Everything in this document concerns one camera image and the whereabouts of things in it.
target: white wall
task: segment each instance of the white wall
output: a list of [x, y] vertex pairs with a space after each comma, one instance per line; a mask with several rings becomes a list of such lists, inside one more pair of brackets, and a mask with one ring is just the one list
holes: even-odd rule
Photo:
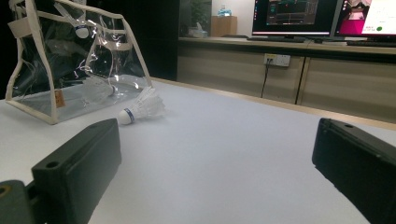
[[238, 18], [236, 33], [251, 36], [255, 0], [212, 0], [212, 16], [217, 16], [221, 4], [230, 9], [233, 16]]

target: wall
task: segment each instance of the wall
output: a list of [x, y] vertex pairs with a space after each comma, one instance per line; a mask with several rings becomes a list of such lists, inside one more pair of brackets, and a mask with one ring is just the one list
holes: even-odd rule
[[238, 17], [236, 33], [251, 36], [254, 2], [255, 0], [212, 0], [212, 16], [217, 16], [221, 4], [225, 4], [225, 7], [232, 11], [233, 16]]
[[122, 15], [131, 25], [148, 72], [177, 79], [179, 0], [126, 0]]

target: sticker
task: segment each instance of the sticker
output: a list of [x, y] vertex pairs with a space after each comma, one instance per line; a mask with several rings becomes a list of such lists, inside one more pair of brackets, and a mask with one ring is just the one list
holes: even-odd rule
[[66, 106], [64, 103], [64, 94], [62, 90], [55, 90], [55, 101], [56, 101], [56, 108]]

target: white bag trim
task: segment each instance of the white bag trim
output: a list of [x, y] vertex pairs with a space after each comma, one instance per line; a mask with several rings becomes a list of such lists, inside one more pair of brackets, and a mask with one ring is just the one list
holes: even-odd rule
[[17, 21], [9, 22], [8, 27], [15, 38], [22, 38], [32, 33], [29, 27], [29, 21], [27, 17]]
[[27, 105], [23, 105], [17, 101], [8, 101], [7, 102], [10, 105], [13, 105], [15, 107], [17, 107], [18, 109], [20, 109], [21, 111], [28, 113], [38, 119], [43, 119], [44, 121], [46, 121], [48, 124], [56, 124], [57, 121], [56, 119], [38, 111], [38, 110], [34, 110], [32, 107], [27, 106]]
[[[65, 17], [58, 16], [58, 15], [54, 15], [54, 14], [50, 14], [50, 13], [48, 13], [48, 12], [37, 11], [37, 15], [38, 15], [39, 17], [46, 18], [46, 19], [49, 19], [49, 20], [61, 21], [61, 22], [69, 23]], [[103, 26], [101, 26], [101, 25], [99, 25], [99, 24], [97, 24], [97, 23], [96, 23], [96, 24], [93, 24], [93, 23], [90, 22], [90, 21], [87, 21], [86, 25], [87, 25], [87, 26], [96, 26], [96, 27], [98, 27], [99, 29], [101, 29], [101, 30], [103, 30], [103, 31], [105, 31], [105, 32], [107, 32], [107, 33], [115, 33], [115, 34], [122, 34], [122, 35], [125, 35], [125, 34], [126, 34], [126, 32], [125, 32], [124, 30], [113, 30], [113, 29], [108, 29], [108, 28], [103, 27]]]
[[22, 3], [22, 2], [24, 2], [24, 1], [25, 1], [25, 0], [9, 0], [9, 1], [8, 1], [9, 9], [13, 10], [13, 8], [14, 8], [17, 4]]
[[119, 19], [119, 20], [123, 19], [123, 16], [121, 14], [116, 14], [116, 13], [111, 13], [111, 12], [108, 12], [108, 11], [104, 11], [104, 10], [102, 10], [100, 8], [97, 8], [97, 7], [87, 7], [87, 6], [81, 5], [79, 3], [74, 3], [74, 2], [71, 2], [71, 1], [68, 1], [68, 0], [55, 0], [55, 2], [60, 2], [60, 3], [63, 3], [63, 4], [70, 5], [72, 7], [78, 7], [78, 8], [84, 9], [84, 10], [100, 13], [102, 15], [105, 15], [105, 16], [113, 18], [113, 19]]
[[17, 66], [15, 66], [14, 72], [12, 73], [9, 82], [7, 84], [7, 92], [6, 92], [6, 102], [12, 101], [12, 91], [15, 84], [15, 79], [20, 74], [21, 67], [23, 65], [22, 61], [22, 52], [23, 52], [23, 45], [20, 39], [17, 38], [17, 47], [18, 47], [18, 62]]
[[[49, 79], [49, 90], [50, 90], [50, 103], [51, 103], [51, 122], [58, 122], [58, 111], [56, 110], [56, 100], [55, 100], [55, 88], [53, 86], [52, 71], [50, 70], [50, 64], [47, 59], [46, 53], [44, 52], [44, 37], [41, 33], [40, 23], [38, 22], [38, 15], [35, 10], [35, 3], [33, 0], [25, 0], [27, 18], [29, 19], [30, 29], [32, 30], [32, 37], [35, 41], [35, 46], [37, 48], [38, 55], [46, 69], [47, 78]], [[33, 110], [31, 114], [39, 116], [39, 112]]]
[[129, 41], [132, 42], [132, 44], [134, 45], [134, 50], [136, 51], [137, 58], [139, 59], [141, 65], [142, 65], [143, 72], [145, 73], [145, 75], [147, 77], [148, 84], [152, 87], [149, 70], [146, 67], [145, 60], [143, 59], [142, 53], [140, 52], [140, 48], [137, 45], [136, 38], [134, 38], [134, 32], [132, 32], [131, 26], [129, 26], [128, 22], [124, 18], [122, 18], [122, 22], [123, 22], [123, 25], [124, 25], [127, 33], [131, 34], [131, 35], [127, 35], [127, 36], [129, 37]]

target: cable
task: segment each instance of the cable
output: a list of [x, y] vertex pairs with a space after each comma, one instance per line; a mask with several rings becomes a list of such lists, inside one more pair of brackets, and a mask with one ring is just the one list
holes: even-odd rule
[[296, 93], [296, 99], [294, 101], [294, 104], [297, 105], [298, 103], [298, 96], [300, 95], [300, 88], [301, 88], [301, 83], [303, 81], [303, 75], [304, 75], [304, 69], [305, 69], [305, 60], [306, 57], [304, 57], [304, 61], [303, 61], [303, 69], [301, 70], [301, 74], [300, 74], [300, 80], [298, 82], [298, 88], [297, 88], [297, 93]]
[[272, 60], [273, 59], [267, 59], [267, 64], [265, 65], [264, 84], [262, 84], [262, 97], [264, 95], [265, 82], [267, 81], [268, 77], [268, 69], [270, 68], [270, 63], [272, 62]]

